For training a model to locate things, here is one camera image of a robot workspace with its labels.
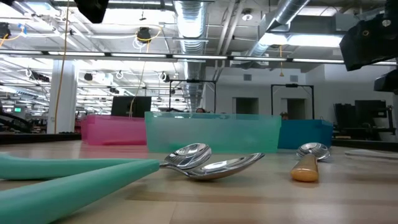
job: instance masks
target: doorway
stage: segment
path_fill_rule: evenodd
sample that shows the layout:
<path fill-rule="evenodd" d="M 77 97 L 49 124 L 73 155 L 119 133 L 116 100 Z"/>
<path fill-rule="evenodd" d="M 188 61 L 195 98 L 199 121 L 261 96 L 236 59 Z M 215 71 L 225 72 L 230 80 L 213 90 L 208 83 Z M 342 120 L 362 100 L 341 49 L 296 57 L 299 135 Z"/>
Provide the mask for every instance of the doorway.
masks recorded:
<path fill-rule="evenodd" d="M 287 99 L 289 119 L 305 119 L 305 99 Z"/>
<path fill-rule="evenodd" d="M 235 113 L 237 114 L 259 114 L 258 98 L 233 98 L 235 102 Z"/>

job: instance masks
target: teal translucent bin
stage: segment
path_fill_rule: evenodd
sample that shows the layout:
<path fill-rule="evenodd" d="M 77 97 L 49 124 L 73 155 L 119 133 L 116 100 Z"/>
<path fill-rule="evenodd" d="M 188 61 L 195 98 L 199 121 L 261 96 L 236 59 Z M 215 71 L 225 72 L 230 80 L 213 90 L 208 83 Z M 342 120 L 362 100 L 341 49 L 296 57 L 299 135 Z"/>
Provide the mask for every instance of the teal translucent bin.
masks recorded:
<path fill-rule="evenodd" d="M 280 116 L 146 112 L 149 152 L 174 152 L 193 143 L 214 153 L 276 152 Z"/>

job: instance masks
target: white column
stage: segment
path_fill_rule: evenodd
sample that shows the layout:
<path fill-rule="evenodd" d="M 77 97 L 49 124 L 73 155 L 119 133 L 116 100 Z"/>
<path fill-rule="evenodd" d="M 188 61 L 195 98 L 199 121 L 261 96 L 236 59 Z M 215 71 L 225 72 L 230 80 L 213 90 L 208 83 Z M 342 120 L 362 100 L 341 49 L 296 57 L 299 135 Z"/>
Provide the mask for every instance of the white column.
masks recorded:
<path fill-rule="evenodd" d="M 58 101 L 57 130 L 55 131 L 55 105 L 57 103 L 58 87 L 61 78 L 62 61 L 54 60 L 50 91 L 49 120 L 47 134 L 60 132 L 74 132 L 76 92 L 79 78 L 79 69 L 74 61 L 65 61 L 63 78 Z"/>

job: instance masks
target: plastic container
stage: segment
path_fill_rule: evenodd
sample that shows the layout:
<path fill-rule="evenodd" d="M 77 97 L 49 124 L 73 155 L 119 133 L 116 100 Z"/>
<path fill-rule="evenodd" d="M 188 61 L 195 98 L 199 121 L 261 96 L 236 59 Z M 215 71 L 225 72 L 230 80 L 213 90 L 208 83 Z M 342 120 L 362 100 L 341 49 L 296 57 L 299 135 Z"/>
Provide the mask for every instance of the plastic container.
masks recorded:
<path fill-rule="evenodd" d="M 276 152 L 280 116 L 146 112 L 149 152 L 174 152 L 193 143 L 214 153 Z"/>
<path fill-rule="evenodd" d="M 284 120 L 280 129 L 279 149 L 298 149 L 310 142 L 331 146 L 333 124 L 324 120 Z"/>
<path fill-rule="evenodd" d="M 81 138 L 90 145 L 146 145 L 144 118 L 88 115 Z"/>

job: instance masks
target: desk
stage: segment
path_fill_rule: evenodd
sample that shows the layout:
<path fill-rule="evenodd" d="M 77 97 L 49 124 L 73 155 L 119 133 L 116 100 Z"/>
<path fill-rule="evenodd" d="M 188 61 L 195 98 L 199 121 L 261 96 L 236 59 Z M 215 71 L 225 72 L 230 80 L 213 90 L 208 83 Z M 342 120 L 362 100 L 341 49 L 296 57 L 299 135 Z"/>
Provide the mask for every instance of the desk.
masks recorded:
<path fill-rule="evenodd" d="M 0 151 L 21 157 L 78 158 L 81 148 L 80 141 L 68 141 L 8 145 Z M 131 150 L 139 149 L 91 150 L 103 157 L 129 157 Z M 397 164 L 351 160 L 344 150 L 333 147 L 330 161 L 319 163 L 319 183 L 293 182 L 289 172 L 297 162 L 294 151 L 281 150 L 214 182 L 191 181 L 173 170 L 160 170 L 55 223 L 398 223 Z M 210 162 L 235 157 L 213 155 Z M 34 183 L 0 181 L 0 190 Z"/>

